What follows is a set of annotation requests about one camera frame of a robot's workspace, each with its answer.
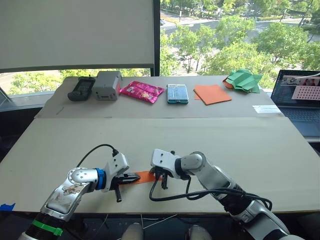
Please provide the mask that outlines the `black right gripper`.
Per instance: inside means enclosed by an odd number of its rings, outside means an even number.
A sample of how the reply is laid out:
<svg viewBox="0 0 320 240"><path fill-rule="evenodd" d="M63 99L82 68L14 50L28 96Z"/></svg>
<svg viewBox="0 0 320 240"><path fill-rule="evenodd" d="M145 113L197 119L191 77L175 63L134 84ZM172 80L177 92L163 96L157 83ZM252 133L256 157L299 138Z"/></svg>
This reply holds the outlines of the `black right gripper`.
<svg viewBox="0 0 320 240"><path fill-rule="evenodd" d="M161 179L161 188L166 190L168 188L168 171L162 167L155 166L149 170L149 175L155 176L156 179Z"/></svg>

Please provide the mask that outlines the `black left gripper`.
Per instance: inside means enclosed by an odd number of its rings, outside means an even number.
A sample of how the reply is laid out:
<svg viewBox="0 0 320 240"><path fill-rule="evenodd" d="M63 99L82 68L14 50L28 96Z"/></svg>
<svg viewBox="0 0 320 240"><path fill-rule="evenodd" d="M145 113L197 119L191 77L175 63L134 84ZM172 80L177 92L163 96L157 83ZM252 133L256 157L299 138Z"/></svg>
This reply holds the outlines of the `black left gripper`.
<svg viewBox="0 0 320 240"><path fill-rule="evenodd" d="M121 192L119 189L120 185L132 184L140 180L141 176L137 173L123 173L121 175L115 176L112 181L109 190L115 192L116 202L120 203L122 201Z"/></svg>

